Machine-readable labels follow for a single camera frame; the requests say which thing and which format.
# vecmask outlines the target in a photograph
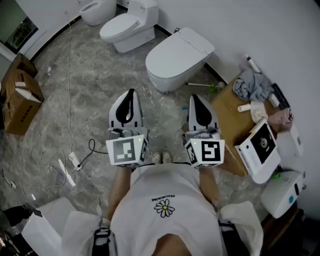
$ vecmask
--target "flower graphic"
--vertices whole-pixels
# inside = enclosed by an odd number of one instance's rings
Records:
[[[166,199],[165,201],[161,200],[154,207],[156,212],[160,214],[162,218],[169,217],[175,210],[175,208],[169,206],[169,203],[170,202],[168,199]]]

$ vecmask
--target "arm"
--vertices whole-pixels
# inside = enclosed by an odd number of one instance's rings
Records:
[[[120,201],[130,189],[131,168],[117,167],[111,191],[109,194],[109,208],[106,219],[111,221]]]
[[[200,167],[200,190],[205,199],[214,204],[219,201],[219,190],[212,167]]]

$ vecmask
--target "toilet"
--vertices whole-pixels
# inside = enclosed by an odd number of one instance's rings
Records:
[[[131,0],[128,11],[109,20],[100,37],[120,53],[131,51],[155,38],[159,7],[155,0]]]
[[[89,26],[106,23],[116,14],[117,0],[94,0],[80,10],[82,19]]]
[[[198,72],[214,50],[210,42],[185,27],[149,52],[147,74],[158,91],[172,92]]]

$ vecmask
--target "marble floor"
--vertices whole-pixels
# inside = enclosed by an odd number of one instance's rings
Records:
[[[175,161],[187,161],[182,146],[180,127],[182,107],[189,105],[191,94],[197,93],[208,101],[215,97],[206,87],[183,86],[170,94],[158,92],[148,79],[145,59],[148,52],[167,36],[159,30],[156,38],[127,53],[116,52],[112,44],[100,39],[100,26],[89,27],[83,20],[71,26],[70,50],[70,127],[68,59],[70,30],[55,38],[35,59],[44,103],[34,117],[25,136],[0,133],[1,169],[7,180],[18,189],[10,188],[0,176],[0,209],[29,203],[39,207],[59,197],[68,198],[79,210],[96,213],[98,198],[102,209],[108,205],[116,168],[108,156],[94,153],[83,163],[83,168],[71,174],[64,185],[65,173],[73,165],[70,152],[82,160],[90,152],[88,142],[95,140],[95,149],[105,152],[108,113],[115,100],[129,88],[139,94],[144,125],[149,129],[147,159],[156,151],[172,152]],[[217,80],[202,69],[189,80],[194,83],[212,84]],[[43,166],[40,162],[55,168]],[[263,187],[254,184],[250,177],[238,177],[216,169],[215,177],[220,189],[222,204],[251,201],[262,220],[266,210],[260,203]]]

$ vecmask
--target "black cable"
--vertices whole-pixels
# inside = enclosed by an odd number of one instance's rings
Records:
[[[93,148],[90,147],[90,142],[91,142],[91,141],[93,141]],[[82,160],[82,162],[81,162],[80,164],[78,164],[78,167],[80,167],[80,166],[82,165],[82,163],[83,163],[88,157],[90,157],[90,156],[93,154],[93,152],[96,152],[96,153],[99,153],[99,154],[106,154],[106,155],[109,154],[108,152],[96,151],[96,150],[95,150],[96,142],[95,142],[95,140],[94,140],[93,138],[91,138],[91,139],[89,140],[88,146],[89,146],[89,149],[91,150],[91,152]]]
[[[2,178],[4,179],[4,181],[9,185],[10,188],[12,188],[12,184],[10,184],[7,179],[5,178],[5,173],[4,173],[4,170],[1,169],[1,175],[2,175]]]

